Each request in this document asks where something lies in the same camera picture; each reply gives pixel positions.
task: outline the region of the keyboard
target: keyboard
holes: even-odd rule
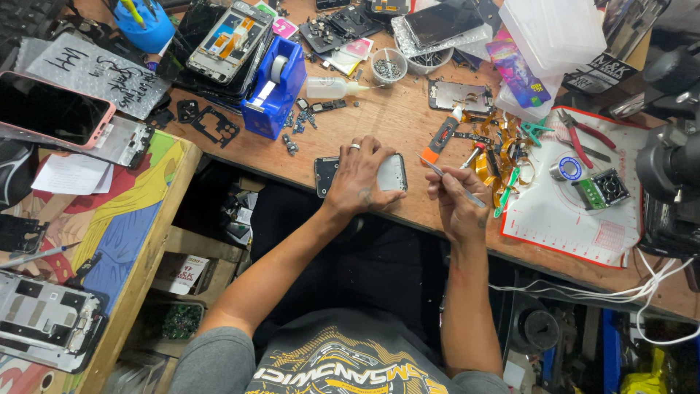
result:
[[[48,38],[53,20],[67,2],[68,0],[0,0],[0,71],[9,69],[14,63],[15,49],[19,47],[23,36]]]

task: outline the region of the pink smartphone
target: pink smartphone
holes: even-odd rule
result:
[[[0,74],[0,123],[84,149],[112,119],[109,101],[15,72]]]

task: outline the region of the forearm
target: forearm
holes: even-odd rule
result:
[[[441,331],[447,376],[466,370],[503,376],[489,303],[489,261],[484,243],[452,247]]]
[[[247,269],[218,298],[198,334],[220,326],[253,336],[309,262],[348,224],[325,206]]]

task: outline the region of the blue tape dispenser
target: blue tape dispenser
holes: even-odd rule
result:
[[[306,76],[302,46],[275,37],[255,73],[251,99],[241,101],[246,130],[276,140]]]

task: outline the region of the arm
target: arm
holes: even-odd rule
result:
[[[406,197],[403,191],[381,191],[377,171],[393,148],[374,137],[355,138],[340,147],[338,170],[321,209],[308,222],[247,269],[218,298],[197,335],[216,327],[237,327],[250,337],[279,303],[308,263],[355,214],[377,210]]]
[[[478,208],[462,186],[482,201],[491,193],[471,169],[443,167],[431,172],[428,195],[439,200],[440,218],[451,244],[447,299],[442,316],[442,352],[447,376],[477,370],[503,377],[503,361],[489,304],[489,260],[486,223],[490,204]]]

